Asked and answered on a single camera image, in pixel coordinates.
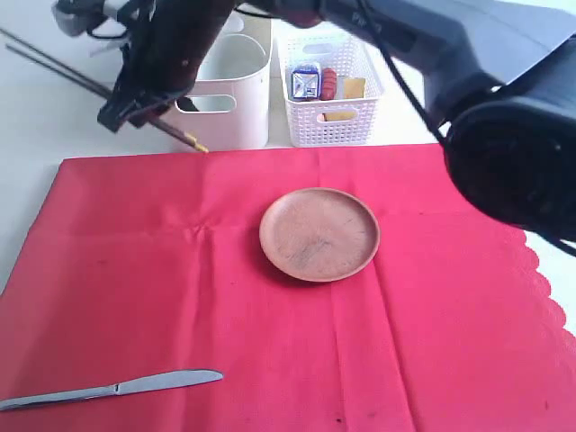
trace chopsticks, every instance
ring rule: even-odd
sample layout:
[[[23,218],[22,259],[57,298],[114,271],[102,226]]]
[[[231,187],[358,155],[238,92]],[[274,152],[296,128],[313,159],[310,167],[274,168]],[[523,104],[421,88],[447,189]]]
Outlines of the chopsticks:
[[[77,70],[66,65],[65,63],[58,60],[57,58],[52,57],[50,54],[47,54],[44,51],[38,49],[37,47],[33,46],[31,43],[23,40],[22,38],[19,38],[18,36],[9,32],[8,30],[5,30],[5,29],[0,27],[0,34],[3,34],[6,38],[11,39],[12,41],[19,43],[20,45],[22,45],[23,47],[25,47],[29,51],[37,54],[38,56],[46,59],[47,61],[42,60],[41,58],[37,58],[37,57],[33,56],[32,54],[26,52],[25,50],[20,49],[20,48],[14,46],[12,44],[6,43],[5,44],[6,49],[8,51],[12,52],[13,54],[16,54],[17,56],[20,56],[24,59],[27,59],[36,65],[39,65],[39,66],[42,66],[43,68],[46,68],[47,70],[57,74],[58,76],[67,79],[71,83],[74,83],[78,86],[81,86],[82,88],[93,93],[94,95],[101,96],[104,99],[108,99],[112,95],[112,90],[110,90],[106,86],[101,85],[100,83],[94,81],[92,78],[89,78],[86,75],[81,74]],[[202,153],[208,153],[208,149],[205,146],[203,146],[202,144],[200,144],[198,142],[198,140],[194,136],[192,136],[191,134],[186,133],[186,132],[182,132],[178,128],[175,128],[171,124],[169,124],[169,123],[167,123],[161,119],[152,119],[152,120],[148,121],[148,123],[150,125],[152,125],[153,127],[155,127],[156,129],[163,131],[164,133],[168,134],[172,138],[174,138],[180,142],[183,142],[186,146],[189,146],[189,147],[191,147],[197,151],[200,151]]]

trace white table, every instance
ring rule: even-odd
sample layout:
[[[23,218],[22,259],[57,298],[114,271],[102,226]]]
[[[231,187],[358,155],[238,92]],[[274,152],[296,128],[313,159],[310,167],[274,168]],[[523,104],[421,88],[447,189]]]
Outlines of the white table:
[[[62,35],[51,20],[51,3],[52,0],[1,0],[0,25],[89,76],[108,84],[113,82],[120,68],[119,56],[89,58],[87,52],[99,45],[86,38],[71,40]],[[547,3],[570,5],[576,13],[573,0]],[[381,67],[387,95],[382,114],[386,126],[381,130],[380,142],[434,142],[382,64]],[[421,76],[408,67],[402,71],[421,96]],[[273,77],[272,85],[269,147],[287,147],[290,141],[279,78]],[[126,127],[112,135],[95,121],[101,104],[101,99],[85,90],[0,50],[0,292],[64,158],[182,150],[150,127]],[[405,127],[407,123],[412,126],[410,131]],[[540,257],[539,271],[550,280],[553,299],[566,311],[566,328],[576,334],[576,287],[571,283],[576,280],[576,259],[533,235],[528,236],[527,244]]]

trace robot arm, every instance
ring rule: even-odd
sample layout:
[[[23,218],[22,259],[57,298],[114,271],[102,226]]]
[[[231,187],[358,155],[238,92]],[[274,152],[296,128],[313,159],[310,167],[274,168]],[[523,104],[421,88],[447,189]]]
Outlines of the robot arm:
[[[426,113],[451,122],[445,159],[468,201],[498,221],[576,241],[576,16],[497,0],[250,0],[300,27],[324,20],[422,72]],[[164,113],[235,0],[58,0],[70,36],[127,28],[124,66],[98,121],[117,131]],[[375,29],[368,27],[370,17]]]

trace knife blade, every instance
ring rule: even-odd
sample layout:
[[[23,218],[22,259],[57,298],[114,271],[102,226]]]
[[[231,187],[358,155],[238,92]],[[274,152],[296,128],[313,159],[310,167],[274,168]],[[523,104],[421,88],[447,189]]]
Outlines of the knife blade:
[[[57,393],[39,394],[0,401],[0,411],[30,408],[57,402],[85,401],[107,396],[123,396],[126,394],[153,392],[155,390],[175,389],[190,385],[211,383],[224,378],[217,371],[208,369],[182,370],[157,375],[144,376],[135,380],[119,382],[104,387],[91,389],[60,391]]]

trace white bin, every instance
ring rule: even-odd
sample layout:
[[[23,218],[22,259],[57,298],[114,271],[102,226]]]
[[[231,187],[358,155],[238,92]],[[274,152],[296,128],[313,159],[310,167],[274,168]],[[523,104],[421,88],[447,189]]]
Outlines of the white bin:
[[[272,25],[236,13],[234,19],[244,21],[242,31],[228,26],[198,72],[190,96],[200,111],[184,112],[175,103],[165,116],[209,151],[261,149],[268,142]]]
[[[324,26],[319,30],[283,31],[282,37],[276,41],[292,144],[297,147],[318,147],[371,143],[384,86],[365,44],[333,26]],[[292,101],[289,92],[293,68],[311,61],[318,61],[323,68],[333,68],[339,76],[365,78],[366,97]],[[355,118],[323,121],[324,113],[355,113]]]

